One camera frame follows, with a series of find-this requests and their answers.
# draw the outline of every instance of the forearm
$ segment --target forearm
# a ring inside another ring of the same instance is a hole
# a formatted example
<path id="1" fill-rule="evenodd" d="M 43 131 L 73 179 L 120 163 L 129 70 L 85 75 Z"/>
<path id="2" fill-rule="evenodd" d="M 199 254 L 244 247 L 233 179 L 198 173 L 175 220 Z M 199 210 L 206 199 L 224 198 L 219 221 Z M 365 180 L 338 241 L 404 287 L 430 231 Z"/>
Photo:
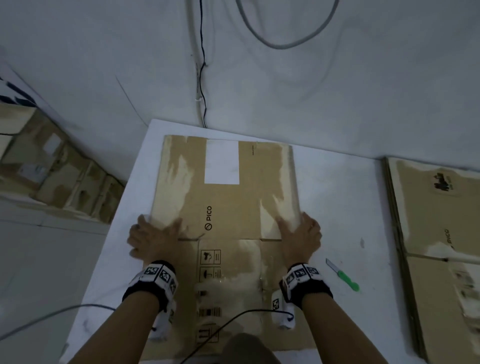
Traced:
<path id="1" fill-rule="evenodd" d="M 129 295 L 70 364 L 138 364 L 158 314 L 158 305 L 158 299 L 149 292 Z"/>
<path id="2" fill-rule="evenodd" d="M 387 364 L 372 342 L 325 293 L 306 294 L 302 310 L 324 364 Z"/>

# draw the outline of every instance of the white table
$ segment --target white table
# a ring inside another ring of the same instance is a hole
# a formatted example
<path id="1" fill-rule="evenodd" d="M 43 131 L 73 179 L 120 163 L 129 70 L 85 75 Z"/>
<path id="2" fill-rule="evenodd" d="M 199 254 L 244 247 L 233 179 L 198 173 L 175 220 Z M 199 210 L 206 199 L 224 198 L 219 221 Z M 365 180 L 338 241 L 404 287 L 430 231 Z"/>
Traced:
<path id="1" fill-rule="evenodd" d="M 117 307 L 127 283 L 141 270 L 126 243 L 139 214 L 149 214 L 165 135 L 263 140 L 153 120 L 143 141 L 83 303 Z M 380 162 L 293 146 L 300 208 L 322 227 L 322 247 L 311 263 L 320 268 L 336 302 L 372 340 L 390 364 L 424 363 L 412 350 L 390 213 Z M 354 292 L 325 264 L 332 260 L 360 285 Z M 82 308 L 61 362 L 67 362 L 111 314 Z M 319 363 L 315 350 L 278 352 L 283 363 Z"/>

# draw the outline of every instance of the wristband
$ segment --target wristband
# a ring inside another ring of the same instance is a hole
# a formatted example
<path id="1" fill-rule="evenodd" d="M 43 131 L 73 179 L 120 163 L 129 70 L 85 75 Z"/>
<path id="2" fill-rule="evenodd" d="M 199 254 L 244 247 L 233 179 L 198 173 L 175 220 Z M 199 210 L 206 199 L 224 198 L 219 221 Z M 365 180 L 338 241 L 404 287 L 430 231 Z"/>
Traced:
<path id="1" fill-rule="evenodd" d="M 326 293 L 333 298 L 317 268 L 306 263 L 294 264 L 279 283 L 285 302 L 301 309 L 301 301 L 308 293 Z"/>
<path id="2" fill-rule="evenodd" d="M 168 304 L 173 301 L 177 287 L 175 268 L 166 261 L 156 260 L 132 279 L 122 301 L 134 292 L 150 292 L 157 297 L 159 312 L 161 312 L 166 310 Z"/>

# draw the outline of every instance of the electrical wire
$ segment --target electrical wire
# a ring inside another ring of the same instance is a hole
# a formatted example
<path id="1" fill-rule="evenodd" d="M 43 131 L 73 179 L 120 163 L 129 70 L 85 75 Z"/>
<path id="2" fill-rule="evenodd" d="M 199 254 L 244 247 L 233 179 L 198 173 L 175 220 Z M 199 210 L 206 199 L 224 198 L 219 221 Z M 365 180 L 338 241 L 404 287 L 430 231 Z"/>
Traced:
<path id="1" fill-rule="evenodd" d="M 35 320 L 32 320 L 30 321 L 29 323 L 25 324 L 25 325 L 22 325 L 22 326 L 19 326 L 15 329 L 13 329 L 12 331 L 9 331 L 7 332 L 6 334 L 3 334 L 0 336 L 0 341 L 3 341 L 5 339 L 8 339 L 10 336 L 12 335 L 15 335 L 16 333 L 19 333 L 20 331 L 23 331 L 23 330 L 26 330 L 28 329 L 29 327 L 35 325 L 35 324 L 38 324 L 42 321 L 45 321 L 53 316 L 56 316 L 56 315 L 59 315 L 61 313 L 64 313 L 66 311 L 70 311 L 70 310 L 74 310 L 76 308 L 80 308 L 80 307 L 100 307 L 100 308 L 105 308 L 107 310 L 110 310 L 110 311 L 115 311 L 116 309 L 113 308 L 113 307 L 110 307 L 110 306 L 105 306 L 103 304 L 96 304 L 96 303 L 84 303 L 84 304 L 76 304 L 75 306 L 69 306 L 69 307 L 65 307 L 65 308 L 62 308 L 61 310 L 58 310 L 58 311 L 54 311 L 52 313 L 49 313 L 48 315 L 45 315 L 45 316 L 42 316 L 42 317 L 39 317 Z M 287 311 L 280 311 L 280 310 L 269 310 L 269 309 L 262 309 L 262 308 L 259 308 L 259 309 L 254 309 L 254 310 L 246 310 L 246 311 L 243 311 L 241 313 L 239 313 L 238 315 L 234 316 L 233 318 L 231 318 L 230 320 L 228 320 L 225 324 L 223 324 L 222 326 L 220 326 L 217 331 L 215 331 L 212 335 L 210 335 L 204 342 L 202 342 L 199 346 L 197 346 L 195 348 L 195 350 L 193 350 L 185 359 L 183 359 L 180 364 L 184 364 L 187 360 L 189 360 L 192 356 L 194 356 L 205 344 L 207 344 L 213 337 L 215 337 L 216 334 L 218 334 L 221 330 L 223 330 L 228 324 L 230 324 L 233 320 L 235 320 L 236 318 L 242 316 L 243 314 L 247 314 L 249 312 L 274 312 L 274 313 L 277 313 L 277 314 L 287 314 L 289 315 L 292 319 L 295 317 L 291 312 L 287 312 Z"/>
<path id="2" fill-rule="evenodd" d="M 204 57 L 204 61 L 202 63 L 202 66 L 200 67 L 200 72 L 198 72 L 198 86 L 200 87 L 200 94 L 202 95 L 202 98 L 204 99 L 204 117 L 202 118 L 202 122 L 204 124 L 204 128 L 208 129 L 207 124 L 205 122 L 205 115 L 207 114 L 207 102 L 205 100 L 205 95 L 202 90 L 202 71 L 204 70 L 204 67 L 206 66 L 205 63 L 205 49 L 204 49 L 204 34 L 203 34 L 203 25 L 204 25 L 204 7 L 202 0 L 200 0 L 200 46 L 202 47 L 202 54 Z"/>
<path id="3" fill-rule="evenodd" d="M 12 331 L 9 331 L 7 332 L 6 334 L 3 334 L 0 336 L 0 341 L 3 341 L 5 339 L 8 339 L 10 336 L 12 335 L 15 335 L 16 333 L 20 332 L 20 331 L 23 331 L 23 330 L 26 330 L 28 329 L 29 327 L 35 325 L 35 324 L 38 324 L 42 321 L 45 321 L 53 316 L 56 316 L 56 315 L 59 315 L 59 314 L 62 314 L 66 311 L 70 311 L 70 310 L 74 310 L 76 308 L 80 308 L 80 307 L 100 307 L 100 308 L 105 308 L 107 310 L 111 310 L 111 311 L 115 311 L 115 308 L 113 307 L 110 307 L 110 306 L 105 306 L 103 304 L 96 304 L 96 303 L 84 303 L 84 304 L 76 304 L 75 306 L 69 306 L 69 307 L 65 307 L 65 308 L 62 308 L 61 310 L 58 310 L 58 311 L 54 311 L 52 313 L 49 313 L 48 315 L 45 315 L 45 316 L 42 316 L 42 317 L 39 317 L 35 320 L 32 320 L 30 321 L 29 323 L 25 324 L 25 325 L 22 325 L 22 326 L 19 326 L 15 329 L 13 329 Z"/>
<path id="4" fill-rule="evenodd" d="M 293 319 L 295 316 L 291 313 L 291 312 L 287 312 L 287 311 L 279 311 L 279 310 L 268 310 L 268 309 L 262 309 L 262 308 L 259 308 L 259 309 L 255 309 L 255 310 L 246 310 L 246 311 L 243 311 L 241 313 L 239 313 L 238 315 L 234 316 L 233 318 L 231 318 L 230 320 L 228 320 L 225 324 L 223 324 L 222 326 L 220 326 L 217 331 L 215 331 L 212 335 L 210 335 L 204 342 L 202 342 L 199 346 L 197 346 L 195 348 L 194 351 L 192 351 L 185 359 L 183 359 L 180 364 L 184 364 L 187 360 L 189 360 L 192 356 L 194 356 L 195 354 L 197 354 L 197 352 L 205 345 L 207 344 L 211 338 L 215 337 L 216 334 L 218 334 L 221 330 L 223 330 L 225 328 L 225 326 L 227 326 L 229 323 L 231 323 L 233 320 L 235 320 L 236 318 L 242 316 L 243 314 L 247 314 L 249 312 L 275 312 L 275 313 L 278 313 L 278 314 L 287 314 L 289 316 L 291 316 L 291 318 Z"/>
<path id="5" fill-rule="evenodd" d="M 318 34 L 320 34 L 320 32 L 326 28 L 328 23 L 330 23 L 330 20 L 332 20 L 339 1 L 340 0 L 335 0 L 335 2 L 333 4 L 333 7 L 332 7 L 332 10 L 330 11 L 330 14 L 328 15 L 327 19 L 323 22 L 323 24 L 320 27 L 317 28 L 317 30 L 315 30 L 313 33 L 307 35 L 306 37 L 304 37 L 302 39 L 299 39 L 295 42 L 291 42 L 291 43 L 287 43 L 287 44 L 274 44 L 274 43 L 270 43 L 269 41 L 265 40 L 265 38 L 263 38 L 261 35 L 259 35 L 250 25 L 250 22 L 248 21 L 247 15 L 245 14 L 245 11 L 243 10 L 243 5 L 241 3 L 241 0 L 236 0 L 236 3 L 237 3 L 237 7 L 239 9 L 239 12 L 240 12 L 240 15 L 241 15 L 241 18 L 242 18 L 243 22 L 245 23 L 248 30 L 250 30 L 250 32 L 254 35 L 255 38 L 260 40 L 267 47 L 270 47 L 270 48 L 273 48 L 273 49 L 289 49 L 289 48 L 299 46 L 300 44 L 303 44 L 303 43 L 309 41 L 310 39 L 312 39 L 314 36 L 317 36 Z"/>

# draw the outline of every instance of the leg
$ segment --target leg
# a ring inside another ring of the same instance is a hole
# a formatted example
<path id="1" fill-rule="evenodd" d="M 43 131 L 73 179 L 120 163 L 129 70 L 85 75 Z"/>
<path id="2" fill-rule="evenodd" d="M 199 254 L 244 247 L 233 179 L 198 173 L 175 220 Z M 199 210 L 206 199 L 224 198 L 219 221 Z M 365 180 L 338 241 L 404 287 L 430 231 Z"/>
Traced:
<path id="1" fill-rule="evenodd" d="M 280 364 L 273 353 L 256 336 L 235 335 L 223 348 L 220 364 Z"/>

